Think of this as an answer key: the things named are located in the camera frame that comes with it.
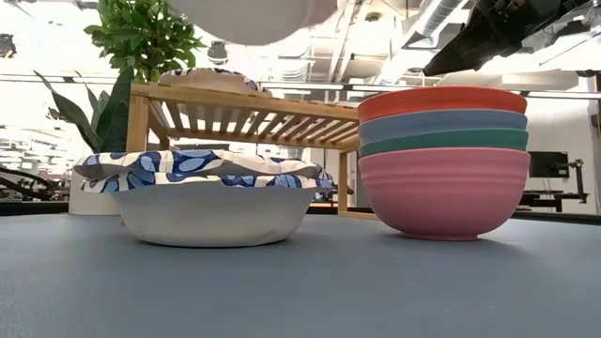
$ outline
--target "stack of bowls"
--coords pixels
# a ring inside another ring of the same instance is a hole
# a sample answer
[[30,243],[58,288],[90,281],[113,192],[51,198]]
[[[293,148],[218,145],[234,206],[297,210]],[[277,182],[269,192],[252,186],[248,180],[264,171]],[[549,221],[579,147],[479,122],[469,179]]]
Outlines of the stack of bowls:
[[378,95],[358,108],[370,207],[407,237],[474,240],[521,199],[530,155],[527,102],[487,87]]

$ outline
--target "plastic bowl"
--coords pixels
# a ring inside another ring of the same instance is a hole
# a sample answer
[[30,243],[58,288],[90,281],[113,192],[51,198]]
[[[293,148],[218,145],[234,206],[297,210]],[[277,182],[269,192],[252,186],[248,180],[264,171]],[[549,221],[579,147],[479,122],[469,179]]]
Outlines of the plastic bowl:
[[139,239],[183,247],[243,247],[294,234],[318,189],[194,182],[112,193]]
[[496,148],[395,151],[359,160],[371,208],[410,238],[475,240],[516,210],[530,155]]
[[528,132],[513,129],[436,131],[373,142],[359,148],[361,157],[397,150],[436,147],[493,147],[526,150]]
[[407,113],[371,120],[359,126],[362,145],[433,131],[479,128],[525,130],[528,118],[503,110],[462,109]]
[[445,109],[501,109],[526,113],[526,99],[505,90],[476,86],[432,86],[377,95],[359,105],[361,123],[390,115]]

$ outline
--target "wooden leg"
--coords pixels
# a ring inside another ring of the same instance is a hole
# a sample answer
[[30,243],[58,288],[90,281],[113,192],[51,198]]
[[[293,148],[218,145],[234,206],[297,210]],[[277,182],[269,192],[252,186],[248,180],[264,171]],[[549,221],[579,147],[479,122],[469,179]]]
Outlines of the wooden leg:
[[130,97],[127,152],[146,150],[148,140],[148,105],[143,97]]
[[348,210],[348,154],[340,151],[338,163],[338,213]]
[[159,144],[159,149],[160,150],[169,150],[169,148],[171,147],[171,144],[169,143],[169,138],[168,137],[161,138],[160,141],[161,141],[161,143]]

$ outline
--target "wooden slat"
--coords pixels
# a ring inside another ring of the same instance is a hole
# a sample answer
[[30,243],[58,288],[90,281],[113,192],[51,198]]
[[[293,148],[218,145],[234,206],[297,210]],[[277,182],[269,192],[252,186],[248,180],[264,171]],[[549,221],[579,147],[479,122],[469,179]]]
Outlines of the wooden slat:
[[252,112],[253,111],[247,108],[238,109],[238,118],[236,119],[236,127],[234,128],[235,134],[239,134],[242,131]]
[[[146,107],[150,106],[150,101],[146,101]],[[161,143],[165,143],[165,140],[169,140],[169,126],[165,127],[161,124],[159,119],[154,114],[148,114],[148,127],[154,132]]]
[[181,123],[181,116],[179,115],[179,108],[177,107],[177,103],[174,101],[166,101],[167,110],[171,114],[171,118],[173,119],[173,124],[176,126],[178,131],[184,130],[184,125]]
[[160,100],[176,100],[203,105],[239,107],[250,111],[270,111],[292,115],[330,117],[345,121],[357,121],[357,110],[352,107],[336,106],[321,102],[288,100],[228,93],[217,90],[199,89],[167,84],[132,84],[131,94]]
[[294,139],[286,141],[283,138],[274,138],[273,136],[267,136],[264,138],[260,138],[259,135],[246,135],[246,134],[235,134],[234,132],[203,132],[203,131],[191,131],[191,130],[183,130],[178,131],[176,129],[171,129],[171,137],[185,137],[185,138],[200,138],[207,140],[218,140],[218,141],[230,141],[230,142],[248,142],[248,143],[262,143],[268,145],[278,145],[278,146],[301,146],[301,147],[315,147],[315,148],[327,148],[334,149],[336,145],[326,142],[326,143],[312,143],[309,141],[295,141]]
[[265,129],[263,129],[261,131],[261,133],[259,134],[259,137],[267,137],[270,134],[270,131],[273,131],[273,129],[275,127],[277,127],[277,125],[279,125],[280,123],[282,123],[282,121],[284,121],[285,117],[287,115],[285,114],[277,114],[273,117],[273,119],[271,120],[271,122],[267,125],[267,127],[265,127]]
[[301,119],[302,119],[302,116],[300,116],[300,115],[292,116],[292,118],[290,118],[279,130],[277,130],[273,134],[273,138],[278,138],[278,137],[282,136],[290,128],[294,127],[297,123],[300,123]]
[[367,212],[338,211],[338,216],[358,218],[369,221],[379,221],[379,218],[376,216],[376,214],[370,214]]
[[247,135],[252,135],[254,134],[256,131],[258,131],[259,126],[261,125],[261,123],[263,123],[263,121],[265,121],[265,117],[267,117],[268,113],[265,112],[259,112],[255,117],[254,117],[254,122],[251,125],[251,128],[248,129],[248,131],[246,132]]
[[222,111],[222,118],[219,121],[219,132],[227,132],[227,127],[229,126],[229,120],[232,118],[233,110],[232,108],[225,107]]
[[205,131],[213,132],[215,115],[220,115],[222,110],[222,107],[205,107]]
[[161,124],[164,125],[166,128],[171,128],[171,126],[169,125],[169,121],[167,120],[167,115],[162,110],[162,102],[158,100],[150,100],[148,98],[146,99],[150,101],[150,108],[152,108],[152,112],[161,121]]
[[357,134],[356,130],[351,130],[351,131],[345,132],[343,135],[337,136],[336,138],[330,139],[328,141],[332,142],[333,144],[339,144],[341,142],[344,142],[347,138],[350,138],[356,134]]
[[351,122],[350,124],[348,124],[348,126],[345,126],[344,128],[340,129],[339,131],[331,133],[329,135],[326,135],[326,137],[319,140],[319,142],[327,142],[327,141],[335,142],[334,139],[337,136],[343,135],[352,130],[356,130],[357,126],[358,126],[358,124],[356,122]]
[[299,141],[304,140],[307,136],[318,132],[322,128],[325,128],[330,122],[331,122],[331,120],[329,120],[328,118],[324,118],[321,122],[314,125],[310,130],[299,135],[299,137],[297,137],[297,140],[299,140]]
[[343,141],[340,145],[338,145],[338,149],[340,152],[353,152],[359,149],[361,143],[359,142],[359,135],[355,134],[351,136],[349,139]]
[[186,114],[190,122],[190,129],[198,131],[198,106],[195,104],[186,104]]
[[285,140],[289,140],[292,137],[294,137],[296,134],[298,134],[301,131],[304,131],[307,127],[311,126],[315,121],[317,120],[317,117],[305,117],[305,120],[302,121],[299,125],[297,125],[294,130],[288,132],[285,136],[284,139]]
[[311,142],[316,141],[319,137],[321,137],[323,135],[327,135],[327,134],[331,133],[332,131],[337,130],[338,128],[342,127],[346,123],[347,123],[346,121],[336,121],[336,122],[332,123],[329,127],[327,127],[323,131],[320,131],[319,133],[317,133],[316,135],[311,137]]

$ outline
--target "desk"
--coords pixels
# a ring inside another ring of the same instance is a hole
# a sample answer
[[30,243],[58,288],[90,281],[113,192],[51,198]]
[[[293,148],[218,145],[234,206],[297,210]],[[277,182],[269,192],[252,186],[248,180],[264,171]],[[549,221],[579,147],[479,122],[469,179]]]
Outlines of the desk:
[[522,199],[519,202],[521,206],[528,207],[551,207],[555,208],[556,212],[563,212],[563,200],[582,200],[586,203],[588,193],[583,193],[582,196],[573,192],[562,191],[525,191]]
[[305,217],[291,239],[179,249],[118,217],[0,218],[3,338],[596,337],[601,227],[511,220],[468,243]]

